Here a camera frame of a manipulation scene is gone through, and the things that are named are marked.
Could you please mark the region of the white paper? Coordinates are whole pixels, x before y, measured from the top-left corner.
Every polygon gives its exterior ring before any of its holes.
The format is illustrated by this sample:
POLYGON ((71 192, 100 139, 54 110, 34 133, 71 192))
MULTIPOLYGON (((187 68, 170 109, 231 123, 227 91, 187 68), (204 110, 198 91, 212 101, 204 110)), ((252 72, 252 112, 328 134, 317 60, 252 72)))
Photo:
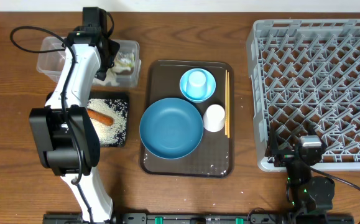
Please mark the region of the white paper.
POLYGON ((130 75, 134 71, 134 63, 124 63, 116 61, 114 67, 111 68, 113 73, 118 75, 130 75))
POLYGON ((119 83, 116 81, 114 77, 107 76, 105 80, 99 80, 97 78, 93 79, 93 85, 96 86, 119 86, 119 83))

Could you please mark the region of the green and silver wrapper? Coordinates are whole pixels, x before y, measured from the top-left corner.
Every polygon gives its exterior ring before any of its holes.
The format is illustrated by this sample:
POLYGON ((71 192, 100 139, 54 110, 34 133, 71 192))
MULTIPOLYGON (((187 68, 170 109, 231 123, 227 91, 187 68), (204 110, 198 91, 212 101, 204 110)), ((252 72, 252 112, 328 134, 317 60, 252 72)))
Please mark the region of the green and silver wrapper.
POLYGON ((118 52, 114 59, 114 67, 119 70, 132 70, 135 65, 135 56, 132 52, 118 52))

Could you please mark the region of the orange carrot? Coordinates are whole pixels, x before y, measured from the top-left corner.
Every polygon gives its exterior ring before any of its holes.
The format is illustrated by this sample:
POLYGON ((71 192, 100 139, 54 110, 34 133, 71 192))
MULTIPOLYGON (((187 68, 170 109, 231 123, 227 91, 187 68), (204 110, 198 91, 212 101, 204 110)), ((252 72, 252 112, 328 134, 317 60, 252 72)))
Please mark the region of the orange carrot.
POLYGON ((87 113, 91 119, 94 119, 106 126, 112 126, 114 124, 114 119, 108 115, 102 114, 100 112, 91 109, 87 109, 87 113))

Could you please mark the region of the light blue plastic cup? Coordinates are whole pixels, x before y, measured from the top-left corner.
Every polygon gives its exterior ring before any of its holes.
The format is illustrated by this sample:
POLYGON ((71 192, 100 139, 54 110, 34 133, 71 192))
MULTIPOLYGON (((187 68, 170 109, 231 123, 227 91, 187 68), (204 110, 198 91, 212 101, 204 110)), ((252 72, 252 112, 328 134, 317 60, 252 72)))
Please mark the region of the light blue plastic cup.
POLYGON ((200 99, 206 94, 207 79, 204 72, 193 70, 188 73, 186 93, 190 98, 200 99))

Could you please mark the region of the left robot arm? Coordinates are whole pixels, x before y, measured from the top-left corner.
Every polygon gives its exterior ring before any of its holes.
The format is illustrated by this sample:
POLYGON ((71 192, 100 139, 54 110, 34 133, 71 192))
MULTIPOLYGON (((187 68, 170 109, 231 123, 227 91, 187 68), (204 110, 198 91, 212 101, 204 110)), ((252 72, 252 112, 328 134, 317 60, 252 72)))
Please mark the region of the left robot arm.
POLYGON ((97 165, 100 143, 86 106, 94 78, 112 66, 117 43, 100 28, 77 27, 62 39, 65 64, 55 90, 29 122, 41 164, 71 188, 88 223, 112 219, 113 200, 97 165))

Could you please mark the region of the small light blue bowl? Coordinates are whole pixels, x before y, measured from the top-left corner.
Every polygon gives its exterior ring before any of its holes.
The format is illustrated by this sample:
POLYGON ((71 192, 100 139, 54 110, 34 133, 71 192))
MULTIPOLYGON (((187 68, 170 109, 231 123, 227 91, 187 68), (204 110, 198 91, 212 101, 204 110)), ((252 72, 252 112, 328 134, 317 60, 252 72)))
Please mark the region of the small light blue bowl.
POLYGON ((216 89, 216 80, 215 80, 214 76, 209 71, 202 69, 202 68, 190 69, 190 70, 186 71, 180 79, 181 93, 183 94, 183 96, 185 98, 187 98, 188 100, 190 100, 194 103, 202 103, 202 102, 206 101, 208 98, 210 98, 213 95, 213 93, 215 92, 215 89, 216 89), (186 93, 188 73, 193 70, 200 70, 200 71, 204 72, 206 75, 206 79, 207 79, 206 94, 204 97, 202 97, 200 99, 190 98, 186 93))

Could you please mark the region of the large blue plate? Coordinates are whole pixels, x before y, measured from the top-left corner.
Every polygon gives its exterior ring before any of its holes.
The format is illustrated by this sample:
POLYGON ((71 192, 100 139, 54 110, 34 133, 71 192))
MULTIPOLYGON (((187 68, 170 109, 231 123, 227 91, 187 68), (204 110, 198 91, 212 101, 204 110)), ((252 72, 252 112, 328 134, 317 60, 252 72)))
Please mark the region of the large blue plate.
POLYGON ((200 112, 186 100, 164 98, 142 115, 139 134, 144 147, 168 160, 191 154, 201 143, 204 127, 200 112))

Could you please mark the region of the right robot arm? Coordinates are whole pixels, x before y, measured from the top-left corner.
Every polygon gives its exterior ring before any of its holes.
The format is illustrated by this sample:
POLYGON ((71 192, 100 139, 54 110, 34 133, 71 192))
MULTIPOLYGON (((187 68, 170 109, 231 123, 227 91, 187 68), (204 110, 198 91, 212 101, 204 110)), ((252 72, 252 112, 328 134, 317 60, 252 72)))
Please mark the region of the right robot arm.
POLYGON ((329 177, 312 176, 312 166, 318 163, 326 148, 317 133, 309 129, 291 148, 280 149, 274 128, 269 133, 269 153, 275 166, 284 166, 288 179, 287 200, 293 209, 286 214, 287 223, 328 223, 326 212, 333 208, 335 183, 329 177))

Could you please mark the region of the white paper cup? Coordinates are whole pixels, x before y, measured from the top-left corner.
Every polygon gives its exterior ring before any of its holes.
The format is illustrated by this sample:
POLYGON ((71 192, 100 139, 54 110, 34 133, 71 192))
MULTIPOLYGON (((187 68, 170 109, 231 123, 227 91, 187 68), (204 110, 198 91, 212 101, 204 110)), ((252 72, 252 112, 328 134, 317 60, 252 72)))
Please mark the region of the white paper cup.
POLYGON ((225 125, 225 110, 221 105, 210 105, 203 115, 203 126, 209 132, 218 132, 225 125))

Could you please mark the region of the pile of white rice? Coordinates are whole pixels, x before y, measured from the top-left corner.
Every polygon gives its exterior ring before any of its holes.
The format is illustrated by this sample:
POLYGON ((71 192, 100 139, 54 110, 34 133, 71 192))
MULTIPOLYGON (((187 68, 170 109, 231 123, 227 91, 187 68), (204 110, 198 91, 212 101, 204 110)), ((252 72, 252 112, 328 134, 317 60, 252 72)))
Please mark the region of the pile of white rice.
POLYGON ((88 101, 88 109, 108 115, 114 119, 112 126, 106 126, 91 119, 99 137, 101 147, 121 147, 125 145, 129 104, 124 99, 98 99, 88 101))

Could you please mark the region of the wooden chopstick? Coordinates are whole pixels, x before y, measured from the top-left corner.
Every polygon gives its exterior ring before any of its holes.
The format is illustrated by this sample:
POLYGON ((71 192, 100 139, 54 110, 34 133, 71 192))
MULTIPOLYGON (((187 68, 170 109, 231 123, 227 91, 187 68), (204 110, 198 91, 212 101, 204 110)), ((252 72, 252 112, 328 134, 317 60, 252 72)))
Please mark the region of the wooden chopstick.
POLYGON ((228 137, 228 71, 225 70, 225 135, 228 137))
POLYGON ((230 77, 229 72, 226 71, 226 124, 227 137, 230 138, 230 77))

